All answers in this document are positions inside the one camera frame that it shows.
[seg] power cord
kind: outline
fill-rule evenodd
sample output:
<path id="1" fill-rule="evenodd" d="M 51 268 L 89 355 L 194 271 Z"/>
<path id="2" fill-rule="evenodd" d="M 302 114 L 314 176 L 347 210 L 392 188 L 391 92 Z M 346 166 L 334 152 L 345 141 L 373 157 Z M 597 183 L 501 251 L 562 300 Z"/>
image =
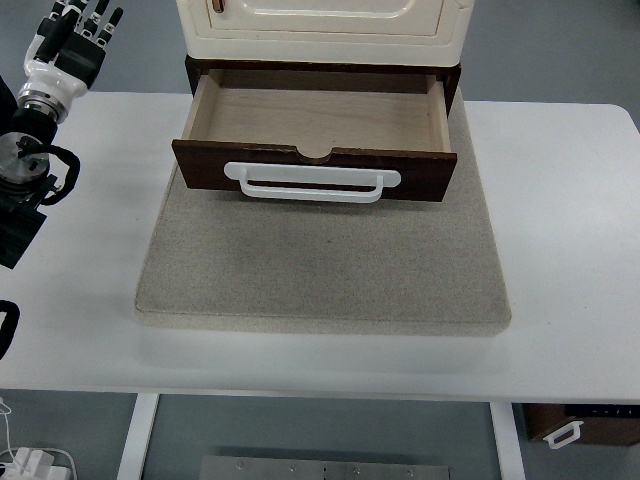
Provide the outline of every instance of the power cord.
<path id="1" fill-rule="evenodd" d="M 71 193 L 71 190 L 73 190 L 73 187 L 76 186 L 78 176 L 80 175 L 80 159 L 69 150 L 66 150 L 62 147 L 57 147 L 55 145 L 45 144 L 20 145 L 18 158 L 23 158 L 27 155 L 37 155 L 40 153 L 50 153 L 52 155 L 55 155 L 56 157 L 58 157 L 58 159 L 60 159 L 62 163 L 64 163 L 68 167 L 62 188 L 60 188 L 60 190 L 58 190 L 56 193 L 54 193 L 50 197 L 45 198 L 41 202 L 42 205 L 55 205 L 64 197 L 69 195 L 69 193 Z"/>
<path id="2" fill-rule="evenodd" d="M 9 418 L 8 418 L 8 416 L 9 416 L 9 414 L 11 412 L 12 412 L 11 407 L 9 407 L 9 405 L 4 403 L 4 400 L 2 399 L 2 397 L 0 397 L 0 415 L 4 416 L 4 421 L 5 421 L 5 424 L 7 426 L 7 448 L 5 450 L 3 450 L 2 452 L 0 452 L 0 456 L 4 455 L 5 453 L 8 453 L 9 455 L 11 455 L 11 458 L 12 458 L 14 463 L 16 463 L 18 466 L 24 468 L 25 471 L 27 473 L 29 473 L 29 471 L 27 470 L 27 467 L 25 467 L 20 462 L 18 462 L 18 460 L 16 460 L 16 457 L 13 455 L 13 451 L 14 450 L 17 451 L 18 449 L 17 448 L 11 448 L 10 433 L 9 433 Z M 66 450 L 62 450 L 62 449 L 59 449 L 59 448 L 46 448 L 46 447 L 31 447 L 31 449 L 32 450 L 42 450 L 43 452 L 60 453 L 60 454 L 62 454 L 64 456 L 66 456 L 67 459 L 69 460 L 69 464 L 71 465 L 71 472 L 73 474 L 72 480 L 78 480 L 78 471 L 76 469 L 76 462 L 74 462 L 73 457 Z M 7 466 L 9 464 L 4 463 L 4 462 L 0 462 L 0 465 Z"/>

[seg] brown drawer front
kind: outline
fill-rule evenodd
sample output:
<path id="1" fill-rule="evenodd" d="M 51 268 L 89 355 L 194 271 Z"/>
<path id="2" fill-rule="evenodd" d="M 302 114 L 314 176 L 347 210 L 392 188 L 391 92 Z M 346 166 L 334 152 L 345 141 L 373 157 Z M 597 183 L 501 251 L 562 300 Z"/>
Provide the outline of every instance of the brown drawer front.
<path id="1" fill-rule="evenodd" d="M 240 183 L 224 173 L 228 162 L 304 164 L 297 149 L 289 146 L 174 140 L 172 147 L 187 186 L 196 189 L 240 191 Z M 398 152 L 335 148 L 322 165 L 395 170 L 400 173 L 401 183 L 394 188 L 385 188 L 382 198 L 440 202 L 447 191 L 456 161 L 455 153 L 414 152 L 411 156 L 403 156 Z M 307 184 L 279 186 L 313 188 Z M 358 190 L 354 186 L 335 185 L 331 188 Z"/>
<path id="2" fill-rule="evenodd" d="M 565 414 L 565 405 L 529 403 L 523 405 L 529 439 L 542 441 L 574 420 L 584 422 L 575 443 L 629 446 L 640 443 L 640 419 L 576 417 Z"/>

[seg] cabinet door handle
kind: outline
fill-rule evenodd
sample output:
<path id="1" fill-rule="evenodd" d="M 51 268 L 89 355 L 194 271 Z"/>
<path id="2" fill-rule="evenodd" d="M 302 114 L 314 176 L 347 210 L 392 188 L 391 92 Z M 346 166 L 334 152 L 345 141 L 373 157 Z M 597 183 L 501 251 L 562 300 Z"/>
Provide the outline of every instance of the cabinet door handle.
<path id="1" fill-rule="evenodd" d="M 575 442 L 580 438 L 580 425 L 582 425 L 583 423 L 584 422 L 581 422 L 579 420 L 567 423 L 564 427 L 561 427 L 555 432 L 550 433 L 549 435 L 544 437 L 543 440 L 546 440 L 546 442 L 549 444 L 549 448 L 551 448 L 552 450 L 562 448 L 565 445 L 569 445 L 570 443 Z M 561 442 L 556 443 L 556 440 L 558 438 L 569 432 L 572 432 L 570 436 L 568 436 Z"/>
<path id="2" fill-rule="evenodd" d="M 380 199 L 384 187 L 395 187 L 400 183 L 400 174 L 395 170 L 365 168 L 229 162 L 224 166 L 224 173 L 232 180 L 239 180 L 242 192 L 249 197 L 316 202 L 373 203 Z M 372 191 L 360 192 L 252 185 L 249 181 L 375 188 Z"/>
<path id="3" fill-rule="evenodd" d="M 224 0 L 211 0 L 211 3 L 213 3 L 213 10 L 216 13 L 224 12 Z"/>

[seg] power strip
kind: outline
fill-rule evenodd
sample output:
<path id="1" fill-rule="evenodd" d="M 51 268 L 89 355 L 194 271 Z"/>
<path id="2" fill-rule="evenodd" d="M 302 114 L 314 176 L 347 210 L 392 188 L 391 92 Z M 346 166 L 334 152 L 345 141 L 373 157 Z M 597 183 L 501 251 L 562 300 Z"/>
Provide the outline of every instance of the power strip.
<path id="1" fill-rule="evenodd" d="M 15 459 L 5 467 L 0 480 L 69 480 L 71 476 L 68 468 L 54 467 L 53 455 L 42 450 L 21 447 Z"/>

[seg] table top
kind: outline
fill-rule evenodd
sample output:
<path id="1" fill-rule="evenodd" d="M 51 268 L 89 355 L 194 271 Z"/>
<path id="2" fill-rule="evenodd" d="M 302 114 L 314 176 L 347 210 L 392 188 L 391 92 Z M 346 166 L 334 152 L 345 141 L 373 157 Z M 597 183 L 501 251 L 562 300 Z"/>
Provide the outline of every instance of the table top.
<path id="1" fill-rule="evenodd" d="M 4 388 L 640 401 L 640 135 L 609 105 L 466 102 L 513 319 L 496 337 L 255 334 L 136 320 L 191 97 L 96 93 L 56 144 L 84 159 L 25 257 Z"/>

